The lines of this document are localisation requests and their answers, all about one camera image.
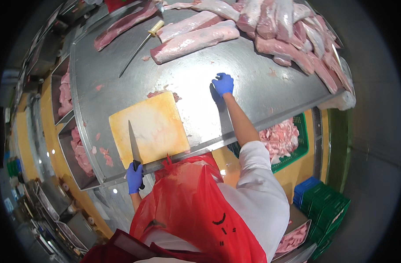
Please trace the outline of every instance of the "steel counter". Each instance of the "steel counter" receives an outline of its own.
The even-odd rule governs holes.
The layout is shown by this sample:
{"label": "steel counter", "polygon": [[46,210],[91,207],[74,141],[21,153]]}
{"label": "steel counter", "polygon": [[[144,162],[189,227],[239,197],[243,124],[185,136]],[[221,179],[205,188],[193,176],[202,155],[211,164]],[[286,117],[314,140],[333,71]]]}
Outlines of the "steel counter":
{"label": "steel counter", "polygon": [[[163,65],[150,59],[149,50],[160,45],[150,39],[140,50],[121,78],[118,74],[129,56],[147,36],[147,31],[160,19],[158,15],[136,25],[98,52],[94,39],[119,18],[141,9],[137,4],[119,9],[90,26],[71,47],[70,77],[73,107],[82,143],[93,170],[103,187],[125,181],[108,117],[139,101],[149,92],[168,90],[182,100],[177,102],[183,126],[191,146],[189,155],[179,154],[174,161],[203,154],[236,141],[224,101],[216,94],[211,80],[219,72],[234,78],[234,96],[240,107],[261,130],[302,113],[335,95],[329,93],[316,75],[307,76],[293,67],[275,64],[271,55],[258,53],[253,42],[242,33],[239,39],[199,50]],[[176,23],[196,14],[192,10],[168,10],[164,21]],[[96,141],[97,133],[101,137]],[[96,146],[109,149],[114,167],[105,164]],[[161,168],[161,160],[145,165],[145,173]]]}

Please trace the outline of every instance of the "person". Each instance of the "person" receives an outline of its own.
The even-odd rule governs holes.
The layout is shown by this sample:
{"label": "person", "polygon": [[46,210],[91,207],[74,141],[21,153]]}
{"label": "person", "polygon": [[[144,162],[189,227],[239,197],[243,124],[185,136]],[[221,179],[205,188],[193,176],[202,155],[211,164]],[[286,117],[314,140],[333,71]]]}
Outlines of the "person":
{"label": "person", "polygon": [[233,96],[233,78],[217,76],[212,84],[241,146],[240,179],[236,188],[224,184],[212,154],[169,160],[142,200],[142,165],[136,171],[131,165],[126,175],[135,216],[129,238],[156,255],[135,262],[270,262],[284,235],[289,204],[269,152]]}

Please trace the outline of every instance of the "gloved hand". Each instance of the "gloved hand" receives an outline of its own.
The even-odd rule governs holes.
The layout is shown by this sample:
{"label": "gloved hand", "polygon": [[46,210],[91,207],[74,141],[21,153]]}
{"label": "gloved hand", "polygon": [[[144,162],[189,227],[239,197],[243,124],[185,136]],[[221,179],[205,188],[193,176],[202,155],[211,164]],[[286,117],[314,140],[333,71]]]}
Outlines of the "gloved hand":
{"label": "gloved hand", "polygon": [[135,171],[133,170],[133,162],[131,162],[126,172],[126,179],[129,186],[129,194],[138,193],[142,184],[142,165],[139,165]]}
{"label": "gloved hand", "polygon": [[227,92],[232,94],[234,89],[233,78],[225,73],[218,73],[217,76],[219,76],[219,79],[212,80],[212,84],[214,84],[215,90],[218,92],[218,94],[221,97]]}

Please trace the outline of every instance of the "floor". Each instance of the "floor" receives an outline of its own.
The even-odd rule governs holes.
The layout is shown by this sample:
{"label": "floor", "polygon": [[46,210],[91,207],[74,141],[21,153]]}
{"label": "floor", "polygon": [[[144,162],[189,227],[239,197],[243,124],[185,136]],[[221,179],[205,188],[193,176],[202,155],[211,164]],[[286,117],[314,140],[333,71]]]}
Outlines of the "floor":
{"label": "floor", "polygon": [[[94,218],[97,229],[106,237],[110,238],[117,228],[128,231],[134,212],[126,182],[111,187],[91,189],[86,192],[81,192],[74,182],[57,139],[57,134],[63,127],[63,124],[54,125],[50,94],[50,78],[48,78],[43,83],[40,114],[46,149],[50,153],[49,159],[54,173],[69,185],[73,197],[77,200],[77,206],[85,209]],[[313,145],[314,132],[311,110],[305,111],[304,114],[308,128],[309,151],[291,165],[275,173],[275,177],[282,185],[290,202],[293,199],[294,187],[313,174],[315,146]],[[326,111],[322,111],[322,124],[324,148],[321,180],[324,182],[329,153]],[[20,155],[23,170],[25,170],[24,174],[28,179],[37,178],[38,171],[35,168],[35,161],[31,154],[25,112],[17,113],[13,131],[12,138],[17,138],[18,140],[17,145],[19,149],[17,149],[17,152]],[[224,178],[224,183],[235,187],[240,175],[238,159],[227,147],[214,150],[212,154]],[[141,191],[142,197],[151,191],[154,182],[153,176],[145,176],[144,183],[146,188]]]}

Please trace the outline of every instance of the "knife handle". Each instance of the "knife handle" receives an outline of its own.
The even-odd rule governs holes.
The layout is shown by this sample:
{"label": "knife handle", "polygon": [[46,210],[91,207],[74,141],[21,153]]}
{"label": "knife handle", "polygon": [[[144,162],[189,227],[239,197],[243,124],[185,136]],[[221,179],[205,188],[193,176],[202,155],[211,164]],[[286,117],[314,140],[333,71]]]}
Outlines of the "knife handle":
{"label": "knife handle", "polygon": [[[136,161],[136,160],[133,160],[133,171],[136,171],[137,169],[138,169],[138,166],[141,164],[141,162],[140,161]],[[139,187],[141,190],[143,190],[144,188],[145,188],[145,185],[144,185],[144,182],[142,181],[142,183],[141,183],[141,186]]]}

